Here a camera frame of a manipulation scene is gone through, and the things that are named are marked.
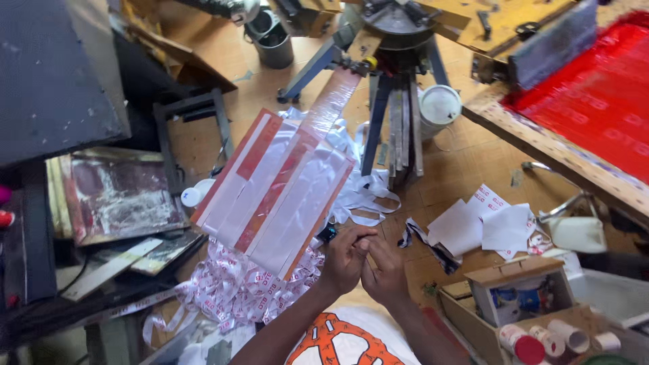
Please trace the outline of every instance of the dark metal panel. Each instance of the dark metal panel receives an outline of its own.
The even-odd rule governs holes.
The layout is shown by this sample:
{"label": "dark metal panel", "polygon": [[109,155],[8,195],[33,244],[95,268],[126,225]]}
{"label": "dark metal panel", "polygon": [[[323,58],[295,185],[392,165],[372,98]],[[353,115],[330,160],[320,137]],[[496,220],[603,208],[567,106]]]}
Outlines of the dark metal panel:
{"label": "dark metal panel", "polygon": [[0,1],[0,166],[129,137],[64,0]]}

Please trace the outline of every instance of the metal cylinder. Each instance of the metal cylinder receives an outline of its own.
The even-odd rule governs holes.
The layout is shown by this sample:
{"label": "metal cylinder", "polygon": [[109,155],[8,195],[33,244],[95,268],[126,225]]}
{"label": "metal cylinder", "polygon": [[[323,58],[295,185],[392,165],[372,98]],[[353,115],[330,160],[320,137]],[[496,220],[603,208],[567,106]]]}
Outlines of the metal cylinder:
{"label": "metal cylinder", "polygon": [[270,9],[262,7],[257,17],[245,24],[245,32],[266,66],[282,69],[293,63],[291,36]]}

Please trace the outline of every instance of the wooden floor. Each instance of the wooden floor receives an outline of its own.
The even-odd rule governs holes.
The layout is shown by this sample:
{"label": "wooden floor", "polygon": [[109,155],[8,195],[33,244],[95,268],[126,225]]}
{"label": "wooden floor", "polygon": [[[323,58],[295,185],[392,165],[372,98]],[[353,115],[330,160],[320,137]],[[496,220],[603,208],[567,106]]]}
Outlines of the wooden floor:
{"label": "wooden floor", "polygon": [[[243,39],[242,28],[178,3],[171,4],[173,8],[162,9],[164,34],[194,48],[239,87],[225,95],[235,142],[241,140],[261,108],[278,111],[288,107],[276,102],[277,90],[286,86],[324,41],[324,38],[294,38],[293,65],[281,70],[270,69],[260,64],[255,48]],[[460,90],[466,102],[485,88],[469,77],[471,52],[442,37],[438,37],[438,43],[451,85]],[[330,74],[331,71],[321,72],[305,87],[300,104],[295,106],[308,110]],[[418,82],[421,88],[434,84],[430,75],[419,77]],[[367,79],[364,79],[343,111],[351,132],[355,125],[369,119],[368,105]],[[561,177],[546,171],[523,173],[521,162],[531,160],[527,155],[466,118],[458,118],[450,130],[452,132],[445,130],[435,137],[439,148],[433,141],[424,143],[424,177],[409,190],[397,192],[401,209],[379,226],[388,242],[396,245],[409,217],[426,230],[425,227],[457,199],[468,200],[483,183],[510,204],[529,203],[534,212],[549,211],[576,193],[576,189]],[[173,121],[169,132],[174,154],[188,173],[189,182],[205,178],[220,147],[215,119],[191,123]],[[607,224],[606,235],[612,250],[636,252],[632,236],[614,230],[610,224]],[[426,283],[458,282],[463,280],[465,272],[503,262],[494,251],[477,249],[465,255],[458,272],[446,276],[430,250],[419,241],[399,252],[406,261],[410,292],[420,305],[435,305],[432,297],[422,290]]]}

